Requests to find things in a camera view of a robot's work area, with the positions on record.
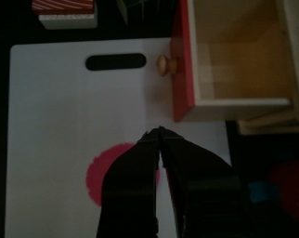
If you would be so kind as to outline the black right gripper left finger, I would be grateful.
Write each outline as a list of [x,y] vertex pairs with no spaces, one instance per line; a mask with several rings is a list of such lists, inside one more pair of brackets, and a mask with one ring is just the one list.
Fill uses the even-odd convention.
[[159,133],[147,132],[105,174],[96,238],[157,238]]

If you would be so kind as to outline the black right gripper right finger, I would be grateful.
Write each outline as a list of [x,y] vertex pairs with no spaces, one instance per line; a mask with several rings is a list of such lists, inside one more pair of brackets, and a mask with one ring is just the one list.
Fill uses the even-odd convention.
[[235,169],[169,129],[159,133],[179,238],[252,238]]

